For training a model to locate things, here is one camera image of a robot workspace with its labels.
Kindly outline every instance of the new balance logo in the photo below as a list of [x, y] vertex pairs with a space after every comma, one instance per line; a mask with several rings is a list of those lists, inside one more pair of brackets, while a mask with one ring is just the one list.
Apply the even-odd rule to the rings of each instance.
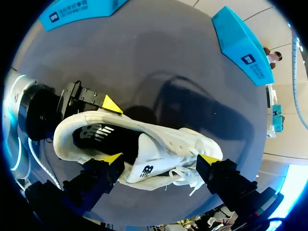
[[81, 139], [87, 139], [94, 137], [97, 141], [102, 141], [102, 139], [105, 138], [105, 136], [108, 136], [111, 131], [113, 131], [113, 128], [104, 126], [102, 127], [102, 124], [92, 124], [89, 126], [84, 126], [81, 128], [80, 138]]
[[58, 21], [59, 20], [59, 16], [57, 14], [57, 12], [55, 13], [52, 13], [50, 16], [49, 16], [50, 20], [52, 23], [54, 23], [55, 21]]
[[153, 166], [147, 165], [144, 170], [142, 171], [140, 177], [146, 178], [149, 176], [149, 174], [152, 172]]

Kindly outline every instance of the shoe insole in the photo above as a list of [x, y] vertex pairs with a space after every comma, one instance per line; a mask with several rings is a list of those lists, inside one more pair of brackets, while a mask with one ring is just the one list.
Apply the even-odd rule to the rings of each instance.
[[133, 165], [138, 156], [142, 132], [108, 124], [92, 124], [78, 128], [73, 142], [78, 148], [95, 149], [108, 155], [123, 153], [124, 161]]

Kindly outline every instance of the robotic arm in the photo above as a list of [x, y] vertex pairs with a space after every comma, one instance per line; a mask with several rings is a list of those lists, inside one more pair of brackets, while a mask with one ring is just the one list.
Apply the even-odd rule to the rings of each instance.
[[[69, 83], [61, 96], [57, 96], [48, 86], [12, 70], [6, 83], [2, 126], [6, 156], [15, 178], [26, 179], [31, 169], [27, 151], [18, 136], [18, 127], [30, 140], [51, 138], [57, 125], [66, 117], [99, 108], [108, 109], [104, 107], [106, 99], [110, 98], [83, 88], [80, 81]], [[101, 161], [92, 159], [83, 167], [77, 177], [64, 181], [63, 191], [50, 181], [36, 182], [26, 189], [27, 200], [48, 227], [56, 229], [59, 223], [70, 228], [93, 226], [81, 216], [94, 207], [102, 194], [112, 190], [124, 170], [124, 160], [117, 154]], [[198, 155], [196, 170], [210, 192], [218, 194], [228, 209], [237, 213], [232, 230], [261, 230], [264, 228], [262, 223], [277, 208], [283, 195], [276, 195], [272, 188], [258, 193], [257, 182], [241, 176], [236, 167], [229, 159], [219, 161]]]

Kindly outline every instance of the white sneaker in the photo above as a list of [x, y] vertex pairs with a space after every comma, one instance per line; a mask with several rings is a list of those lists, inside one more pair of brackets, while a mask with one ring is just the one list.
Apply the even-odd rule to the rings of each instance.
[[146, 124], [104, 109], [63, 120], [53, 146], [59, 158], [81, 164], [123, 152], [125, 170], [118, 181], [150, 191], [171, 183], [195, 191], [204, 184], [195, 169], [197, 155], [223, 157], [216, 142], [196, 131]]

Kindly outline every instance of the table surface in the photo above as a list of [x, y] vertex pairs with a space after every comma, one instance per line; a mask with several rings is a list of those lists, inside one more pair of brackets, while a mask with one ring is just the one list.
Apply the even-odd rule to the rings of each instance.
[[[107, 93], [134, 119], [188, 127], [215, 140], [224, 158], [254, 180], [267, 131], [264, 87], [224, 56], [211, 18], [175, 0], [130, 0], [111, 17], [41, 29], [18, 67], [60, 94], [67, 83]], [[60, 182], [82, 169], [42, 143], [40, 158]], [[35, 163], [32, 180], [47, 174]], [[85, 216], [110, 224], [171, 223], [206, 212], [220, 199], [202, 186], [142, 191], [117, 183]]]

